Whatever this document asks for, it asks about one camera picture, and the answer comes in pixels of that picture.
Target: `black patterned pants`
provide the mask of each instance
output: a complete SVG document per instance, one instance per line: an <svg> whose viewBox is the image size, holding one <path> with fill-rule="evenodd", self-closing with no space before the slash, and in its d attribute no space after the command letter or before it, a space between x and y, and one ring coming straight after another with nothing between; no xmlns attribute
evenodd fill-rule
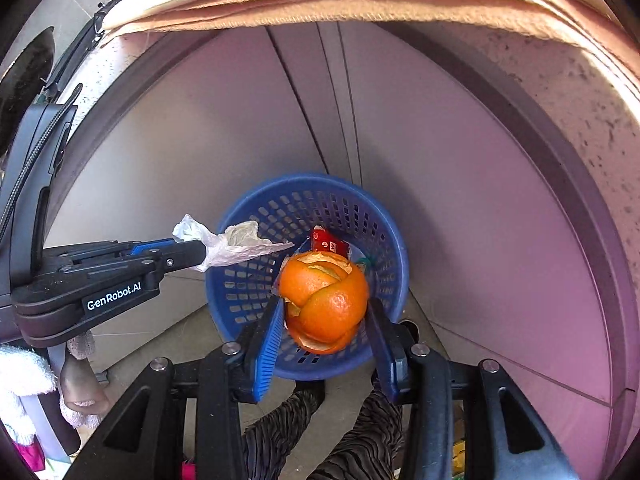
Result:
<svg viewBox="0 0 640 480"><path fill-rule="evenodd" d="M318 406L311 391L300 390L246 429L242 439L249 480L278 478ZM401 443L402 408L389 403L376 384L353 429L308 480L391 480Z"/></svg>

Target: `red wrapper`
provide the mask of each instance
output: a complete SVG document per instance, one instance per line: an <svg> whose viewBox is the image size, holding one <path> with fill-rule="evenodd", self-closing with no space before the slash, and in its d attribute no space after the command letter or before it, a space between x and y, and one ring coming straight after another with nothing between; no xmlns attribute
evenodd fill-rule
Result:
<svg viewBox="0 0 640 480"><path fill-rule="evenodd" d="M340 254L345 258L349 257L349 244L340 238L335 237L322 226L315 226L311 235L312 251L329 251Z"/></svg>

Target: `crumpled tissue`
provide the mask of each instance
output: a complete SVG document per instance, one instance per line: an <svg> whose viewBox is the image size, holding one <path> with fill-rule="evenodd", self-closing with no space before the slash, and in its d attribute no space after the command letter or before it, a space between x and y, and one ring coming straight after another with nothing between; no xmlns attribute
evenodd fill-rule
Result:
<svg viewBox="0 0 640 480"><path fill-rule="evenodd" d="M209 267L226 267L246 262L258 256L276 253L293 247L293 243L275 244L271 240L258 237L258 222L249 220L231 225L221 235L215 235L204 225L196 222L191 215L185 215L174 227L174 237L183 242L200 240L207 248L207 256L192 269L204 272Z"/></svg>

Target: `peeled orange skin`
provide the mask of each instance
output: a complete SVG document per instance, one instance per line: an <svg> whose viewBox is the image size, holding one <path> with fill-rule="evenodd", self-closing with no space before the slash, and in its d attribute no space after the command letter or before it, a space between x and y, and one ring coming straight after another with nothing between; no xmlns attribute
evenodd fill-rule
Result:
<svg viewBox="0 0 640 480"><path fill-rule="evenodd" d="M362 271L343 256L324 251L292 257L282 269L279 289L287 301L289 333L314 353L344 348L357 331L369 299Z"/></svg>

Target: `blue plastic basket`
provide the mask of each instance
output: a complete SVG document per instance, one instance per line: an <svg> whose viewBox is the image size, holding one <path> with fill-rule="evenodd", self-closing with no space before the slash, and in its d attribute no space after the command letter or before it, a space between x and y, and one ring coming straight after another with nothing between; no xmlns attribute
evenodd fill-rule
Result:
<svg viewBox="0 0 640 480"><path fill-rule="evenodd" d="M367 256L375 273L373 293L391 320L398 320L409 279L404 242L391 216L359 187L323 174L284 176L262 184L236 203L220 222L218 232L246 220L258 222L261 237L291 241L295 246L207 271L209 310L225 340L234 340L245 323L262 315L284 257L308 239L315 225L323 225ZM347 348L325 356L300 349L284 331L274 373L300 381L326 379L371 357L364 323Z"/></svg>

